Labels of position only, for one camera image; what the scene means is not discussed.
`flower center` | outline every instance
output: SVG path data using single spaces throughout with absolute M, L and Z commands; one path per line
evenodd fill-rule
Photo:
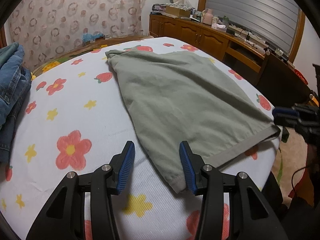
M 75 153 L 76 151 L 76 148 L 74 145 L 68 145 L 67 148 L 66 148 L 66 153 L 71 156 Z

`yellow star-shaped flower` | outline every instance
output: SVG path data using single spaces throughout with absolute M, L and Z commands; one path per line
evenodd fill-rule
M 17 195 L 16 203 L 19 205 L 20 209 L 24 207 L 24 202 L 22 201 L 22 194 Z
M 143 217 L 144 213 L 153 207 L 152 203 L 145 202 L 146 198 L 144 194 L 140 194 L 137 197 L 129 194 L 127 206 L 123 209 L 124 214 L 130 215 L 135 212 L 138 217 Z
M 57 108 L 48 111 L 48 113 L 47 113 L 47 120 L 53 121 L 53 119 L 57 116 L 57 114 L 58 114 Z
M 5 204 L 4 198 L 1 199 L 1 205 L 2 205 L 2 207 L 3 207 L 3 209 L 4 209 L 4 211 L 6 211 L 7 205 Z
M 97 100 L 94 100 L 94 101 L 89 100 L 88 103 L 86 103 L 84 105 L 84 107 L 86 107 L 86 108 L 88 108 L 90 110 L 91 108 L 96 106 L 96 103 L 97 103 Z
M 29 145 L 28 146 L 28 150 L 24 154 L 25 156 L 27 156 L 27 163 L 30 163 L 31 162 L 31 158 L 35 157 L 37 155 L 37 152 L 34 150 L 35 146 L 36 146 L 35 144 L 33 144 L 31 146 Z
M 80 74 L 78 74 L 78 77 L 82 77 L 85 75 L 85 72 L 81 72 Z

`cabinet door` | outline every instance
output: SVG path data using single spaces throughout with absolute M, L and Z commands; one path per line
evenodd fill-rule
M 178 26 L 177 20 L 164 18 L 162 20 L 161 29 L 160 29 L 160 37 L 170 37 L 178 39 Z
M 155 38 L 160 37 L 160 27 L 162 23 L 162 17 L 158 15 L 150 15 L 149 21 L 149 31 L 150 35 L 154 36 Z
M 228 41 L 214 32 L 202 29 L 198 39 L 198 48 L 222 61 L 228 47 Z
M 197 47 L 198 44 L 196 43 L 196 41 L 199 38 L 200 30 L 201 29 L 199 27 L 188 24 L 188 22 L 180 22 L 178 26 L 178 39 Z

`window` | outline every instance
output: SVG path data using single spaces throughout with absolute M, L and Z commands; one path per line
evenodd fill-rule
M 299 7 L 293 0 L 206 0 L 205 7 L 290 52 L 299 22 Z

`folded garment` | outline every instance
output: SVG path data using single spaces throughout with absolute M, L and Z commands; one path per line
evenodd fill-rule
M 181 141 L 205 163 L 220 167 L 279 135 L 272 120 L 208 58 L 137 49 L 106 55 L 141 145 L 176 192 L 186 186 Z
M 3 48 L 5 53 L 0 50 L 1 64 L 2 55 L 8 57 L 15 45 L 10 46 L 11 49 Z M 31 88 L 31 72 L 21 67 L 23 56 L 24 49 L 20 45 L 0 66 L 0 162 L 9 161 L 15 121 Z

